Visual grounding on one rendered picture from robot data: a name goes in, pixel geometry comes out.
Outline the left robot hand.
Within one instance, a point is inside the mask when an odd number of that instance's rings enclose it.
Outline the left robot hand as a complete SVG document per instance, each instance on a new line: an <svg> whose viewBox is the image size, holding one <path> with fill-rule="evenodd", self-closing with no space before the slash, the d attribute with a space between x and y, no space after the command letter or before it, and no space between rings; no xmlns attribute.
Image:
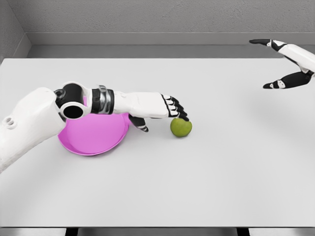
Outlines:
<svg viewBox="0 0 315 236"><path fill-rule="evenodd" d="M130 101L129 120L143 132L149 131L145 118L181 118L189 121L183 106L172 96L158 92L133 92L128 93L127 98Z"/></svg>

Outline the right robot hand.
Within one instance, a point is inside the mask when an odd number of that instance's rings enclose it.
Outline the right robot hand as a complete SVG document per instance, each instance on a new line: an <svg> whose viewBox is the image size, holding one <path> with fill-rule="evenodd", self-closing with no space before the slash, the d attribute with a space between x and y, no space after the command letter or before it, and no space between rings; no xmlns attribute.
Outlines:
<svg viewBox="0 0 315 236"><path fill-rule="evenodd" d="M290 89L308 84L315 78L315 54L295 45L274 39L251 39L251 44L260 44L272 48L296 64L299 72L288 74L272 83L264 84L264 89Z"/></svg>

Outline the green apple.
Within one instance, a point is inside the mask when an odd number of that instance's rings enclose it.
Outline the green apple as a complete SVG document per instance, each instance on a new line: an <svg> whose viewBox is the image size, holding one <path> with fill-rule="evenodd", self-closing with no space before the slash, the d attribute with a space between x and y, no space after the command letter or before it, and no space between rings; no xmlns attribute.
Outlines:
<svg viewBox="0 0 315 236"><path fill-rule="evenodd" d="M174 118L170 123L170 130L178 138L186 137L192 131L192 123L182 118Z"/></svg>

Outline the pink plate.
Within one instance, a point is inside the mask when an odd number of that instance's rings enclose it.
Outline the pink plate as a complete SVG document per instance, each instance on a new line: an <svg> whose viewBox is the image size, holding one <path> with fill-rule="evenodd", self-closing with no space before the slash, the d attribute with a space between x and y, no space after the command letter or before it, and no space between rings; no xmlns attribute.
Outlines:
<svg viewBox="0 0 315 236"><path fill-rule="evenodd" d="M88 114L69 119L58 135L61 145L68 151L93 156L116 147L126 136L130 121L128 114Z"/></svg>

